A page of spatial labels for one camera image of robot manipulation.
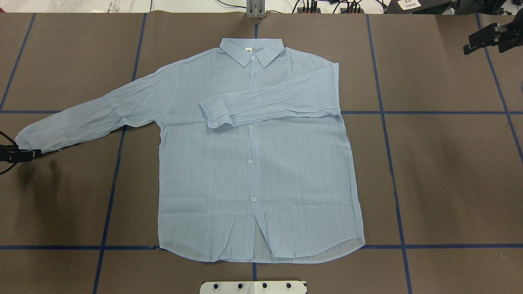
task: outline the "shirt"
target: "shirt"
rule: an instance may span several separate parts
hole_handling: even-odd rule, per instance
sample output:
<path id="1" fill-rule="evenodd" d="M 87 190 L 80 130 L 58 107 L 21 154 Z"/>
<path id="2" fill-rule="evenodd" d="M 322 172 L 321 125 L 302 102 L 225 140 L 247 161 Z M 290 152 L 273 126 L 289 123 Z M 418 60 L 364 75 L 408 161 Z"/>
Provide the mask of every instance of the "shirt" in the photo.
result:
<path id="1" fill-rule="evenodd" d="M 364 245 L 337 63 L 278 39 L 223 39 L 16 141 L 49 152 L 152 121 L 161 248 L 203 262 L 320 263 Z"/>

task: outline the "long sleeve shirt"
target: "long sleeve shirt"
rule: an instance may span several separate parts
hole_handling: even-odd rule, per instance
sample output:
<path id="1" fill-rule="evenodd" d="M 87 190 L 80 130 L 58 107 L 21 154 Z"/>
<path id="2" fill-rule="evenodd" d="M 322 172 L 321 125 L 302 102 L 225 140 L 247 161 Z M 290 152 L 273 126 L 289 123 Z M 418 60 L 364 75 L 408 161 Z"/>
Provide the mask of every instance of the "long sleeve shirt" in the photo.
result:
<path id="1" fill-rule="evenodd" d="M 338 64 L 277 39 L 223 39 L 24 128 L 50 152 L 160 127 L 160 247 L 197 261 L 320 263 L 365 244 Z"/>

